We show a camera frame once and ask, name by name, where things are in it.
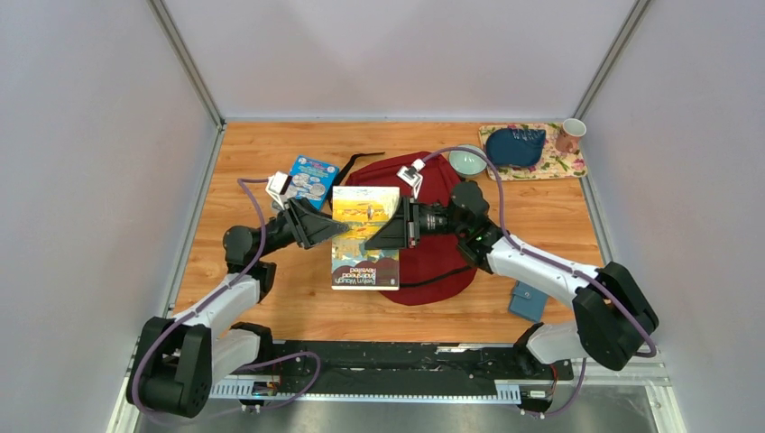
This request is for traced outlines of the red student backpack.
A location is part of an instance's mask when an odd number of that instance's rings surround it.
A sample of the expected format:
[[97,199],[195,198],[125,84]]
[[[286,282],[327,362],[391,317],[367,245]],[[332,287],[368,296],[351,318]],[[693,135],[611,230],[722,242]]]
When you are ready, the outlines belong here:
[[[400,198],[408,197],[410,186],[397,177],[397,172],[401,166],[411,165],[426,155],[415,152],[373,162],[351,173],[346,184],[338,186],[397,187]],[[449,299],[463,291],[475,277],[475,270],[460,257],[452,235],[429,235],[416,247],[398,251],[400,288],[379,291],[395,303],[417,306]]]

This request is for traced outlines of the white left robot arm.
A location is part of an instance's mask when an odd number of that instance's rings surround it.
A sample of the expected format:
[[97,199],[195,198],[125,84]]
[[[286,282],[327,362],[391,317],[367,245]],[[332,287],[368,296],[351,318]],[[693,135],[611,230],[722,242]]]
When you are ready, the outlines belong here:
[[265,327],[239,321],[272,288],[276,266],[263,256],[296,244],[310,249],[349,231],[347,223],[291,198],[261,226],[232,226],[223,237],[228,274],[208,295],[172,318],[143,326],[125,394],[142,411],[188,419],[204,408],[214,385],[245,366],[267,373],[275,349]]

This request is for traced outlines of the blue puzzle box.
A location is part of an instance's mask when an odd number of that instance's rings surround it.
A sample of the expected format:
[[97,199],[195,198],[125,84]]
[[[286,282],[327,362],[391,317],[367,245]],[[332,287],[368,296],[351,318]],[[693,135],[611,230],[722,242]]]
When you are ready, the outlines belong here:
[[284,196],[305,198],[321,210],[339,171],[336,165],[299,155],[289,171],[291,181]]

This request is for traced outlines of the green yellow book underneath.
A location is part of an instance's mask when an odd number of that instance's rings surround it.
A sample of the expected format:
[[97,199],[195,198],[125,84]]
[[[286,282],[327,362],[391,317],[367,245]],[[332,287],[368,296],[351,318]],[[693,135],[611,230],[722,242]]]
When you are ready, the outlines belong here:
[[397,249],[365,244],[392,218],[400,200],[397,187],[335,186],[332,217],[349,230],[332,239],[331,288],[394,291],[400,288]]

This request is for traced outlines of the floral rectangular tray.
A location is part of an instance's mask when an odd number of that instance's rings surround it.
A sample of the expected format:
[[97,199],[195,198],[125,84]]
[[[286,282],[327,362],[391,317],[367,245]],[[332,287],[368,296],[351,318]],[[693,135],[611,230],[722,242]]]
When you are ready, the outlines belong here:
[[561,123],[480,126],[480,143],[496,169],[488,169],[487,175],[502,181],[584,177],[588,168],[581,151],[562,152],[556,147],[561,131]]

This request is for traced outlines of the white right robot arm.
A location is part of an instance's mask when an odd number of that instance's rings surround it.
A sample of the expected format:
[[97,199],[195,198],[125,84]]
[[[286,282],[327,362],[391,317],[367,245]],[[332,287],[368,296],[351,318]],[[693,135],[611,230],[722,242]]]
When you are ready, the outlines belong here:
[[392,218],[365,243],[368,250],[414,248],[425,235],[454,235],[471,267],[529,284],[566,305],[571,321],[536,324],[514,353],[520,374],[535,378],[557,361],[591,358],[613,371],[634,357],[651,358],[659,318],[630,271],[617,262],[586,265],[543,251],[494,223],[490,205],[473,181],[458,183],[447,205],[402,197]]

